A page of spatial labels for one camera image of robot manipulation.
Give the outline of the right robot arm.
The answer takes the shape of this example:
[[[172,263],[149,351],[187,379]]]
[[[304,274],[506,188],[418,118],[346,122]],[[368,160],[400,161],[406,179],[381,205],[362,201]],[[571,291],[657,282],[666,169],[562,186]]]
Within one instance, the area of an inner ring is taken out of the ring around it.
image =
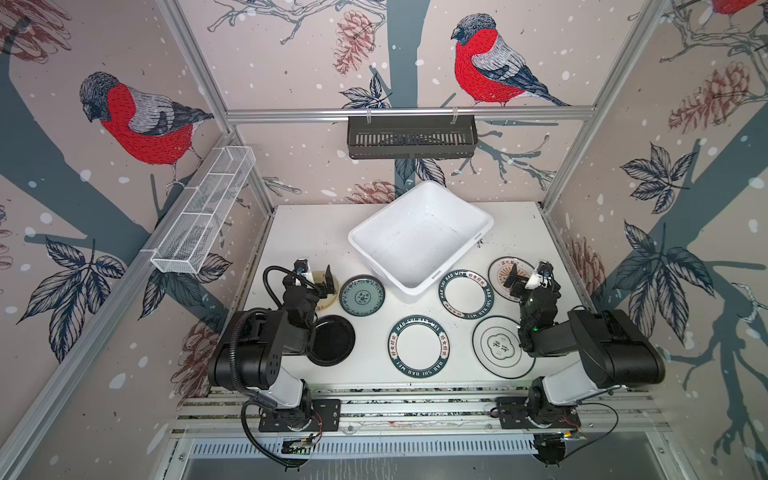
[[[593,313],[577,306],[567,312],[565,322],[555,321],[561,293],[550,263],[540,262],[527,278],[513,270],[504,287],[519,300],[520,347],[525,353],[532,358],[579,355],[569,367],[536,378],[526,398],[499,398],[495,411],[504,428],[521,428],[524,422],[536,428],[559,422],[574,426],[576,406],[582,401],[664,380],[661,356],[625,311]]]

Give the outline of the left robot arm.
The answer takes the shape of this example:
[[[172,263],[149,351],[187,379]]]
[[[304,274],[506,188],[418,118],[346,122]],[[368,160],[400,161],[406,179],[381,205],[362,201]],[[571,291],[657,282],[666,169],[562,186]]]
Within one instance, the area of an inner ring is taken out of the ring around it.
[[[266,431],[319,429],[309,387],[285,370],[286,356],[307,356],[315,341],[317,304],[332,285],[315,284],[305,259],[292,270],[269,266],[262,273],[274,309],[254,307],[233,314],[207,365],[207,378],[252,400]]]

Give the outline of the orange sunburst plate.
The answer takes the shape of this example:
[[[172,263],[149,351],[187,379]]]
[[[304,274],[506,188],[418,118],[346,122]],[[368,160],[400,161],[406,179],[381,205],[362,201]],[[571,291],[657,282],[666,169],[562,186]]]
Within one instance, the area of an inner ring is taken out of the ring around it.
[[[487,272],[489,283],[494,292],[505,300],[518,302],[519,297],[513,295],[510,289],[504,286],[504,282],[512,273],[525,278],[524,282],[534,271],[534,266],[529,262],[513,256],[503,256],[494,260]]]

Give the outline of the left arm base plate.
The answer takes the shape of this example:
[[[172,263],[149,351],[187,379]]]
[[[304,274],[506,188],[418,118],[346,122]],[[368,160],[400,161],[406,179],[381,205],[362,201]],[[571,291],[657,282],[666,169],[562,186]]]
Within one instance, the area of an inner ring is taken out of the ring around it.
[[[260,433],[336,432],[339,428],[341,401],[312,400],[293,409],[266,410],[261,414]]]

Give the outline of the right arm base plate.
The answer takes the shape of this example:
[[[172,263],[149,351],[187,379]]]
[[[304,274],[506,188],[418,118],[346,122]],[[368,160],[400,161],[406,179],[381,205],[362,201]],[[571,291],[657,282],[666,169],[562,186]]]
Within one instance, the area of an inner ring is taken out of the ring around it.
[[[575,407],[556,406],[547,400],[531,401],[527,397],[499,397],[494,408],[505,430],[555,429],[576,430],[581,421]]]

